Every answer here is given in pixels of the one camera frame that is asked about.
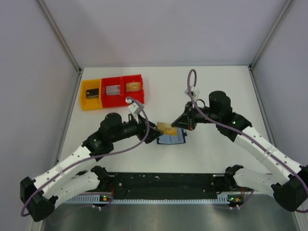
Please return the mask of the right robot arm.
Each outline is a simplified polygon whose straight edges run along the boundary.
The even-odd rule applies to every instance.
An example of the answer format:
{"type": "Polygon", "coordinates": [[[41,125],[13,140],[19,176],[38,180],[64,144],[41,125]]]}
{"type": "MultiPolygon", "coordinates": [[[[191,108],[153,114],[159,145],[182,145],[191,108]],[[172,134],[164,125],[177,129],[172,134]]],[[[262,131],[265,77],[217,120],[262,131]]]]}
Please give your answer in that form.
{"type": "Polygon", "coordinates": [[[285,210],[298,212],[308,198],[308,168],[283,154],[252,126],[251,122],[233,112],[231,100],[223,91],[209,95],[209,106],[197,105],[197,94],[185,91],[190,97],[183,114],[173,127],[193,131],[197,124],[215,124],[221,135],[248,151],[268,173],[258,173],[235,165],[226,169],[226,176],[239,187],[267,194],[285,210]]]}

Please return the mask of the gold credit card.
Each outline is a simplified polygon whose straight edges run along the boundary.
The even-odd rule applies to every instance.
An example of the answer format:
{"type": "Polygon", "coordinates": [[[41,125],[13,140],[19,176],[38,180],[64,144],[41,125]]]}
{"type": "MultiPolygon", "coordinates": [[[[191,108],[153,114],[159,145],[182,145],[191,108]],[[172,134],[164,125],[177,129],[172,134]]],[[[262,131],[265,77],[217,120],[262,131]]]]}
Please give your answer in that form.
{"type": "Polygon", "coordinates": [[[170,123],[157,122],[157,129],[162,131],[164,135],[177,136],[178,130],[176,127],[172,127],[170,123]]]}

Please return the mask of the blue leather card holder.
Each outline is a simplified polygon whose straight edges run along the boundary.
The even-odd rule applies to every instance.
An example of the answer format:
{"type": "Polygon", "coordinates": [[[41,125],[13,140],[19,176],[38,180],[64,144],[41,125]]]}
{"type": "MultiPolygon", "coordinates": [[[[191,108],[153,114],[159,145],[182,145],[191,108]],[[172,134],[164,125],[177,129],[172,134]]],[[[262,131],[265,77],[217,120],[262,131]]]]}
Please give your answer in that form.
{"type": "Polygon", "coordinates": [[[176,145],[186,143],[187,132],[181,128],[176,128],[176,135],[163,134],[156,139],[157,144],[176,145]]]}

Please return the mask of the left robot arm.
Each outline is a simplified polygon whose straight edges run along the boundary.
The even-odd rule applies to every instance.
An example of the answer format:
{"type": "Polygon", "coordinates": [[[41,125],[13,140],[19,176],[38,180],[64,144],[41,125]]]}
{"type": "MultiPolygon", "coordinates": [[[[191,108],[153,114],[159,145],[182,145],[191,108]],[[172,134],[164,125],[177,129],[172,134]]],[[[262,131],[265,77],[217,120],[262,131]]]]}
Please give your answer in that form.
{"type": "Polygon", "coordinates": [[[135,136],[140,144],[148,144],[161,135],[162,131],[147,116],[129,114],[128,121],[124,122],[120,114],[109,113],[99,129],[66,159],[45,173],[20,182],[20,199],[24,204],[21,216],[31,216],[38,222],[67,200],[99,187],[105,188],[109,175],[98,162],[115,154],[115,142],[135,136]]]}

